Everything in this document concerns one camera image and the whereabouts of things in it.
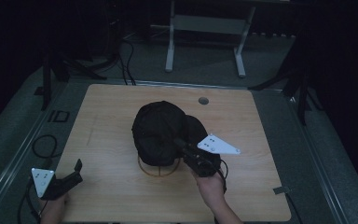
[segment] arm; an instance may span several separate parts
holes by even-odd
[[[59,224],[65,212],[65,203],[69,200],[66,193],[54,201],[39,201],[42,214],[40,214],[40,224]]]
[[[192,172],[205,204],[211,209],[220,224],[242,224],[240,218],[226,202],[223,191],[223,179],[219,174],[199,177]]]

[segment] table top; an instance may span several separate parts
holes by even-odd
[[[209,103],[200,104],[200,97]],[[282,184],[249,91],[94,84],[57,167],[60,178],[73,172],[77,159],[83,161],[84,181],[71,190],[64,221],[213,222],[182,161],[161,169],[138,162],[131,132],[135,116],[143,105],[163,100],[241,150],[221,155],[229,170],[226,199],[241,220],[290,219],[285,196],[273,191]]]

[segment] dark background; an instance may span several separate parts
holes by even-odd
[[[115,10],[106,11],[106,3]],[[307,2],[261,4],[251,31],[297,36],[287,63],[310,66],[310,85],[358,172],[358,0],[303,3]],[[107,27],[106,21],[125,21],[146,39],[151,22],[168,22],[169,1],[132,0],[119,9],[117,4],[0,1],[0,113],[21,83],[41,66],[44,52],[62,51],[74,59],[90,59],[106,54],[101,43],[106,42],[109,28],[115,28]],[[237,8],[227,11],[242,16]],[[224,12],[213,5],[203,11],[214,16]]]

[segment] white triangular marker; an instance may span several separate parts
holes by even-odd
[[[197,147],[213,154],[241,154],[241,151],[213,134],[209,134]]]
[[[41,198],[45,194],[45,191],[54,176],[54,171],[32,168],[31,172],[37,196]]]

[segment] white metal frame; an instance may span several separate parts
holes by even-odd
[[[171,21],[170,21],[170,44],[168,46],[167,61],[165,71],[171,72],[173,68],[175,30],[187,30],[197,32],[211,32],[219,34],[241,35],[240,44],[234,48],[234,57],[237,64],[238,76],[245,77],[245,69],[242,60],[242,50],[246,36],[255,14],[255,7],[252,7],[246,20],[220,19],[210,17],[198,17],[187,15],[175,15],[175,1],[171,1]]]

